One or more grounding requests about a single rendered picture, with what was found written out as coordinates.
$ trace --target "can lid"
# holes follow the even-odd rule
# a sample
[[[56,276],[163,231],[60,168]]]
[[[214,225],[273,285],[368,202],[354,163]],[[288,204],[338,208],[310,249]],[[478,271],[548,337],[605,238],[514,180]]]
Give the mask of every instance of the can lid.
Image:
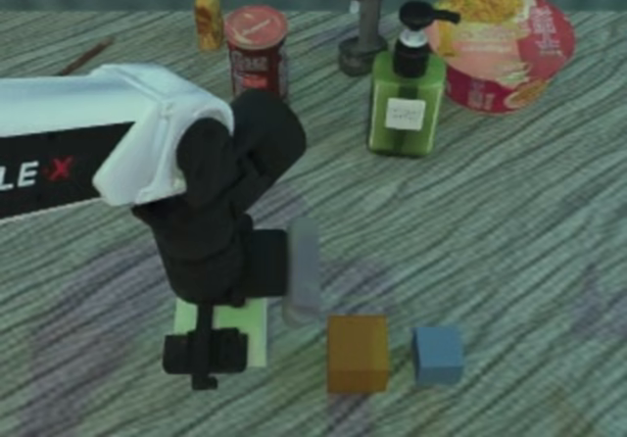
[[[245,6],[228,15],[224,23],[227,40],[243,49],[273,47],[287,35],[285,16],[269,6]]]
[[[440,0],[436,7],[460,13],[461,23],[429,27],[433,51],[450,67],[506,88],[551,79],[575,51],[570,21],[546,0]]]

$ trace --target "gray wood grain tabletop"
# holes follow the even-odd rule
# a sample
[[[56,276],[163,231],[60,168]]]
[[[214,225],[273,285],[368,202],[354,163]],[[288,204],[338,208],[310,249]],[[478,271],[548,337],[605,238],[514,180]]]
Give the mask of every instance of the gray wood grain tabletop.
[[[174,298],[151,234],[95,202],[0,225],[0,435],[627,435],[627,14],[573,14],[575,59],[523,112],[447,102],[420,161],[364,148],[368,78],[336,69],[355,17],[289,17],[310,148],[252,215],[316,220],[325,310],[388,316],[388,391],[328,396],[324,321],[289,329],[278,303],[267,368],[215,393],[165,375]],[[79,73],[153,62],[230,100],[224,50],[199,53],[186,13],[1,13],[0,74],[55,73],[109,35]],[[461,330],[464,379],[418,389],[410,330],[439,324]]]

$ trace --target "light green square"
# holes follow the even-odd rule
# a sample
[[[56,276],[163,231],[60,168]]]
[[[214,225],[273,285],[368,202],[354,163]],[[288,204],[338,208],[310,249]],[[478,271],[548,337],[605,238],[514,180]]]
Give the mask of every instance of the light green square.
[[[196,306],[176,300],[174,334],[196,327]],[[236,327],[248,334],[248,367],[267,366],[267,298],[248,300],[243,308],[217,307],[214,328]]]

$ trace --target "pump dispenser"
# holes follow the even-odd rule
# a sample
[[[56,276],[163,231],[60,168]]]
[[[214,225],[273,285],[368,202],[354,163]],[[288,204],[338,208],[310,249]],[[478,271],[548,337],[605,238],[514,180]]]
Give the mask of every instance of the pump dispenser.
[[[399,17],[406,29],[394,52],[374,61],[367,146],[378,154],[421,157],[433,149],[446,80],[446,64],[432,53],[425,29],[435,21],[458,24],[461,16],[410,1]]]

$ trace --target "yellow toy figure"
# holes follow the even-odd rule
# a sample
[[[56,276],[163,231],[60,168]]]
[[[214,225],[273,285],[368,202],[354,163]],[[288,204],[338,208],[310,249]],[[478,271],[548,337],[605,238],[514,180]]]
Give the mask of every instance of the yellow toy figure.
[[[194,17],[201,50],[217,50],[224,39],[224,21],[219,0],[196,0]]]

